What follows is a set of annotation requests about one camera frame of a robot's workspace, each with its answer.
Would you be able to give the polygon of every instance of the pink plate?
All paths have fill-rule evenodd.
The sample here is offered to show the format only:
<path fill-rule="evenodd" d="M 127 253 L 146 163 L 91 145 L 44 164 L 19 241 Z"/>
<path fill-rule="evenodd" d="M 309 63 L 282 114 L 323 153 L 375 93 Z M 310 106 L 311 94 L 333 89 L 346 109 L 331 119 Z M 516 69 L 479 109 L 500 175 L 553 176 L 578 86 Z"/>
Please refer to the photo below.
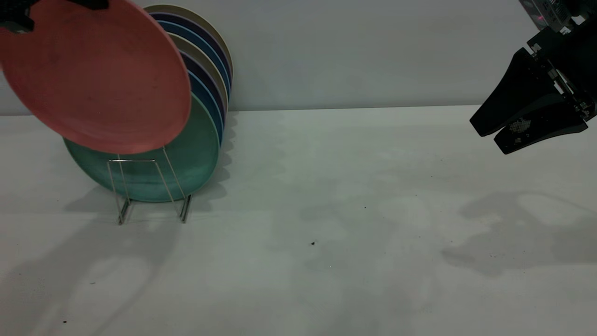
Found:
<path fill-rule="evenodd" d="M 35 29 L 0 29 L 0 68 L 43 123 L 96 151 L 135 154 L 182 131 L 190 84 L 178 49 L 129 0 L 91 11 L 66 0 L 31 8 Z"/>

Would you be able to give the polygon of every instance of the plate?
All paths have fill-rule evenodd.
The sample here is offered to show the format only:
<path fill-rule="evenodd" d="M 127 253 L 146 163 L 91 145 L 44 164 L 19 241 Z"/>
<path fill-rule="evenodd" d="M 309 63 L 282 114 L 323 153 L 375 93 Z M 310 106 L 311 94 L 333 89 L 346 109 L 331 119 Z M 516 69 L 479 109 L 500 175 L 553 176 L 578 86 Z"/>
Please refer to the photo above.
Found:
<path fill-rule="evenodd" d="M 193 11 L 175 5 L 153 5 L 145 7 L 145 10 L 151 14 L 173 14 L 174 16 L 184 19 L 182 22 L 176 21 L 175 23 L 181 26 L 185 26 L 195 31 L 196 33 L 199 33 L 198 31 L 194 30 L 193 25 L 188 25 L 188 23 L 193 23 L 194 25 L 201 28 L 202 31 L 205 31 L 207 33 L 207 36 L 205 36 L 206 41 L 208 41 L 210 45 L 212 45 L 212 47 L 219 53 L 222 59 L 226 59 L 230 79 L 232 80 L 234 68 L 232 64 L 232 57 L 230 56 L 230 51 L 228 50 L 226 42 L 224 42 L 224 39 L 222 38 L 220 33 L 218 33 L 214 26 L 207 22 L 207 20 L 202 18 L 199 14 L 194 13 Z"/>
<path fill-rule="evenodd" d="M 94 151 L 64 140 L 67 149 L 76 163 L 91 179 L 112 190 L 112 180 L 107 169 L 107 161 L 118 158 L 115 154 Z M 189 121 L 176 139 L 165 146 L 168 158 L 186 195 L 199 190 L 211 177 L 216 168 L 220 144 L 216 128 L 205 106 L 193 94 Z M 172 170 L 162 148 L 134 155 L 120 155 L 122 159 L 155 159 L 175 200 L 180 200 L 180 192 Z M 126 195 L 122 174 L 118 163 L 112 163 L 116 192 Z M 153 163 L 122 163 L 122 171 L 131 199 L 145 202 L 170 201 L 164 183 Z"/>
<path fill-rule="evenodd" d="M 190 83 L 178 49 L 129 0 L 91 11 L 65 0 L 32 6 L 35 30 L 0 29 L 0 62 L 19 99 L 83 146 L 120 154 L 157 149 L 183 130 Z"/>
<path fill-rule="evenodd" d="M 185 54 L 182 54 L 182 56 L 184 62 L 189 64 L 189 66 L 193 68 L 193 64 L 195 61 Z M 224 135 L 224 122 L 222 120 L 220 108 L 217 104 L 217 98 L 215 97 L 215 95 L 211 93 L 211 90 L 204 84 L 209 82 L 209 80 L 206 80 L 203 77 L 204 75 L 205 74 L 201 72 L 198 72 L 198 74 L 196 75 L 193 71 L 189 70 L 190 86 L 192 92 L 204 104 L 211 119 L 214 121 L 214 125 L 216 125 L 216 130 L 218 133 L 218 139 L 221 143 Z"/>
<path fill-rule="evenodd" d="M 203 38 L 201 38 L 196 33 L 192 32 L 191 30 L 183 26 L 177 25 L 176 23 L 171 23 L 168 21 L 158 20 L 158 23 L 168 33 L 173 33 L 184 39 L 187 39 L 189 42 L 196 45 L 201 51 L 203 51 L 205 55 L 207 55 L 207 57 L 211 60 L 211 62 L 214 63 L 214 66 L 220 73 L 219 76 L 222 77 L 222 80 L 224 81 L 224 85 L 226 87 L 226 95 L 228 97 L 228 101 L 230 101 L 230 77 L 228 77 L 227 70 L 224 65 L 226 60 L 222 61 L 222 59 L 209 45 L 209 43 L 207 43 Z"/>
<path fill-rule="evenodd" d="M 220 99 L 220 111 L 223 113 L 222 116 L 225 117 L 226 113 L 228 112 L 228 92 L 226 91 L 224 79 L 222 78 L 220 72 L 218 71 L 214 63 L 210 60 L 209 57 L 207 57 L 207 55 L 203 51 L 201 51 L 201 49 L 192 44 L 190 41 L 176 34 L 168 34 L 170 35 L 170 38 L 172 39 L 176 47 L 179 49 L 179 51 L 183 54 L 190 56 L 190 58 L 193 59 L 195 63 L 201 68 L 202 72 L 207 74 L 209 82 L 215 86 L 215 91 L 213 93 Z"/>

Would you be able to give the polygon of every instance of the green plate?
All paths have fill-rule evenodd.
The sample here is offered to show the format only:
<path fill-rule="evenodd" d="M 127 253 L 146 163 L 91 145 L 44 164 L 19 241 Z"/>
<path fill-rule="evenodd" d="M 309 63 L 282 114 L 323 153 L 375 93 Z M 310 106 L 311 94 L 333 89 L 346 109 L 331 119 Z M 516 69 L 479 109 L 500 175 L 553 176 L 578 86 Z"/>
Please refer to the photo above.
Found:
<path fill-rule="evenodd" d="M 94 151 L 64 140 L 75 162 L 81 169 L 101 186 L 112 190 L 112 181 L 107 168 L 110 159 L 117 159 L 116 154 Z M 168 158 L 176 172 L 180 185 L 186 195 L 199 190 L 211 177 L 216 168 L 220 142 L 214 122 L 207 109 L 193 94 L 189 121 L 183 131 L 172 142 L 166 145 Z M 172 170 L 168 165 L 164 151 L 156 149 L 141 154 L 120 155 L 121 159 L 147 160 L 154 159 L 164 174 L 172 197 L 180 200 L 183 195 L 176 184 Z M 111 163 L 116 192 L 126 196 L 119 163 Z M 170 201 L 168 191 L 159 175 L 155 164 L 148 162 L 122 163 L 122 171 L 128 195 L 132 200 L 144 202 Z"/>

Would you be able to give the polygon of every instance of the robot end effector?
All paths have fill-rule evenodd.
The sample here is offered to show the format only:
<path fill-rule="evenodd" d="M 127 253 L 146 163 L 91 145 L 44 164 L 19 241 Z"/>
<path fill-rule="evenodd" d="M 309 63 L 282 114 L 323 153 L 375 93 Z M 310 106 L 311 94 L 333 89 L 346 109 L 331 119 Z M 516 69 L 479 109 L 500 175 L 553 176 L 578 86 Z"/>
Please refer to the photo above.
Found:
<path fill-rule="evenodd" d="M 588 128 L 597 106 L 597 0 L 520 0 L 541 31 L 470 122 L 505 154 Z M 574 17 L 587 18 L 577 24 Z"/>

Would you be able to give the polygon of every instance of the metal wire stand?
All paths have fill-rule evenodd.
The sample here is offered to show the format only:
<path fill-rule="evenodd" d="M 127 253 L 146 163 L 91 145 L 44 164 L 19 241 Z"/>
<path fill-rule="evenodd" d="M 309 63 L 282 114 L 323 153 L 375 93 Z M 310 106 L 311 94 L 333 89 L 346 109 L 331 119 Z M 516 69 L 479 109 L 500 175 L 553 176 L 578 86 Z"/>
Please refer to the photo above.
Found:
<path fill-rule="evenodd" d="M 166 161 L 168 161 L 170 170 L 172 171 L 172 174 L 174 175 L 176 184 L 179 186 L 180 193 L 183 196 L 183 204 L 182 204 L 180 211 L 179 211 L 178 207 L 176 206 L 176 201 L 174 201 L 174 198 L 172 197 L 172 193 L 170 192 L 170 188 L 168 188 L 168 184 L 166 183 L 166 180 L 164 179 L 164 174 L 162 174 L 162 170 L 159 168 L 159 164 L 155 159 L 152 159 L 152 158 L 151 159 L 139 159 L 139 160 L 121 159 L 120 154 L 117 154 L 117 156 L 118 156 L 117 159 L 108 160 L 106 164 L 108 166 L 108 173 L 110 174 L 110 180 L 112 181 L 112 191 L 114 192 L 114 198 L 116 199 L 116 209 L 118 211 L 118 225 L 124 224 L 126 217 L 127 217 L 128 209 L 129 209 L 131 203 L 133 202 L 133 200 L 128 196 L 127 182 L 124 178 L 124 171 L 122 169 L 123 163 L 132 163 L 132 162 L 153 163 L 155 165 L 156 169 L 158 170 L 160 178 L 162 178 L 162 182 L 164 183 L 164 187 L 166 188 L 166 191 L 168 192 L 168 196 L 170 197 L 170 201 L 172 202 L 172 205 L 174 206 L 174 210 L 176 211 L 177 216 L 179 217 L 181 222 L 183 222 L 183 223 L 186 222 L 187 215 L 189 214 L 189 205 L 190 205 L 192 195 L 186 196 L 184 194 L 184 191 L 183 191 L 182 187 L 180 186 L 179 179 L 176 176 L 176 172 L 174 171 L 174 168 L 172 167 L 172 163 L 170 163 L 170 158 L 168 157 L 168 153 L 166 153 L 166 147 L 162 147 L 162 150 L 164 152 L 164 156 L 166 156 Z M 114 177 L 112 175 L 112 167 L 111 167 L 112 163 L 118 163 L 118 166 L 120 167 L 120 174 L 122 176 L 122 184 L 124 186 L 124 192 L 126 194 L 126 199 L 125 199 L 122 207 L 120 207 L 120 201 L 118 200 L 118 194 L 116 193 L 116 185 L 114 184 Z"/>

